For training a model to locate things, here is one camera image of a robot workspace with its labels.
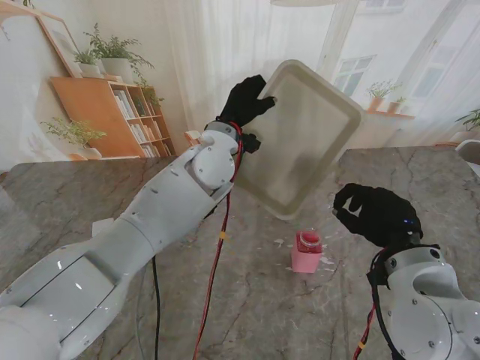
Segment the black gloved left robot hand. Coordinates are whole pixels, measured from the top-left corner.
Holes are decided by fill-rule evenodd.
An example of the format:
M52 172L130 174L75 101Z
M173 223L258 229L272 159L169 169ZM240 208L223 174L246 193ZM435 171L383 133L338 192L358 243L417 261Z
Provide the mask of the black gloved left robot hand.
M266 86L261 75L250 76L236 84L229 93L226 104L217 117L223 123L234 123L240 128L275 106L275 97L259 99Z

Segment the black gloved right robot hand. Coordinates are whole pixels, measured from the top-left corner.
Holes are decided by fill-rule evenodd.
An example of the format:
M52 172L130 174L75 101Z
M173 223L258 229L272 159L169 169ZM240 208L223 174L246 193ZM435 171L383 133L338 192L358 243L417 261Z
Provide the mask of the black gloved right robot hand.
M422 239L412 204L383 187L346 184L333 202L335 217L352 233L380 248Z

